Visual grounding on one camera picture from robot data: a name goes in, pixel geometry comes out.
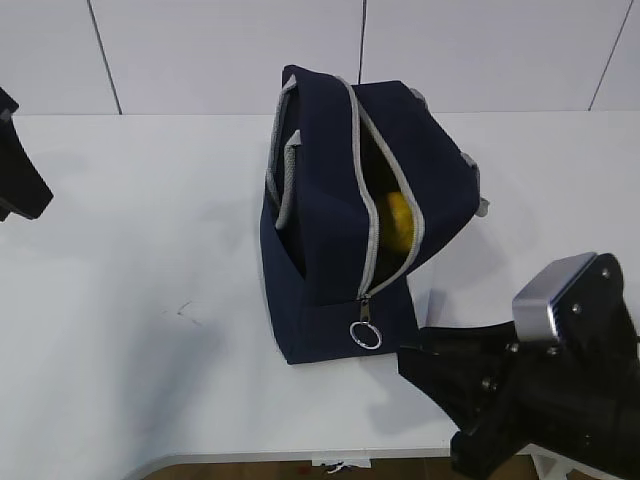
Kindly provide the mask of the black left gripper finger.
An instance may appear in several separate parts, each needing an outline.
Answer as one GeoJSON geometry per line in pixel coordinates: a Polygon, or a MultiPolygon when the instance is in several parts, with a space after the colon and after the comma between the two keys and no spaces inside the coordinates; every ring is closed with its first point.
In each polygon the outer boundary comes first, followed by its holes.
{"type": "Polygon", "coordinates": [[[10,214],[39,218],[54,195],[32,164],[17,135],[13,114],[19,104],[1,89],[1,221],[10,214]]]}

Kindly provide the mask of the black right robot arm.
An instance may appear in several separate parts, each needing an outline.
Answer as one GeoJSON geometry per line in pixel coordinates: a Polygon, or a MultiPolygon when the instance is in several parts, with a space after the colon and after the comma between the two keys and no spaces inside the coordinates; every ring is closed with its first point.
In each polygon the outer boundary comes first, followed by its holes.
{"type": "Polygon", "coordinates": [[[511,321],[423,328],[397,361],[456,424],[452,463],[470,478],[536,445],[635,479],[638,344],[620,263],[586,252],[543,268],[514,297],[511,321]]]}

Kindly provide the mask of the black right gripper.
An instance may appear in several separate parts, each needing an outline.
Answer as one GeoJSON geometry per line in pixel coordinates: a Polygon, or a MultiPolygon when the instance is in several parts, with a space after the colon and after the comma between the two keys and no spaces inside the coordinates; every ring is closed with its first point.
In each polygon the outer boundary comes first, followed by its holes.
{"type": "Polygon", "coordinates": [[[398,373],[461,429],[451,440],[457,471],[490,475],[534,444],[611,475],[638,474],[639,336],[623,291],[617,258],[598,255],[560,300],[560,341],[521,345],[505,375],[511,322],[425,327],[400,347],[398,373]]]}

